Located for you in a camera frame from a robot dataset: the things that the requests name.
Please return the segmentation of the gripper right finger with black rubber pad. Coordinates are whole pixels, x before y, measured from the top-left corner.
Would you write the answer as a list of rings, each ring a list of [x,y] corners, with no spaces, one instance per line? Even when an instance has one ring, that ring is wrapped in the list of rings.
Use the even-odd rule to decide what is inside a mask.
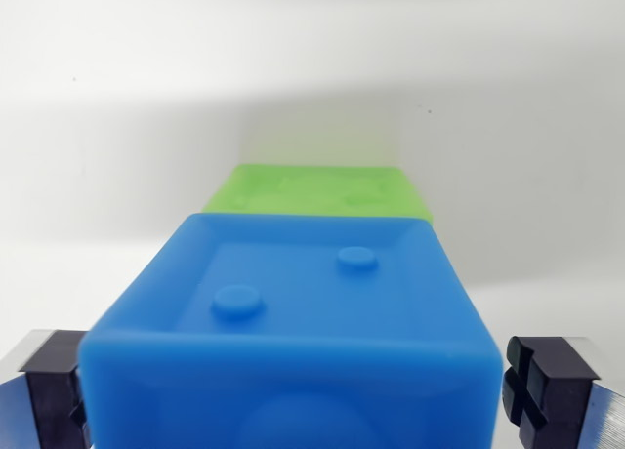
[[[512,337],[502,383],[525,448],[622,448],[624,369],[583,337]]]

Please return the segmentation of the gripper left finger with black rubber pad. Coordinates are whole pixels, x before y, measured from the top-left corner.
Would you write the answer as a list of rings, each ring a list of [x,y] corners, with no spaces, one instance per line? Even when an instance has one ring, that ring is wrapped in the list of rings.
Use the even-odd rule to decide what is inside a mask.
[[[83,331],[32,330],[1,359],[1,446],[90,448],[77,363]]]

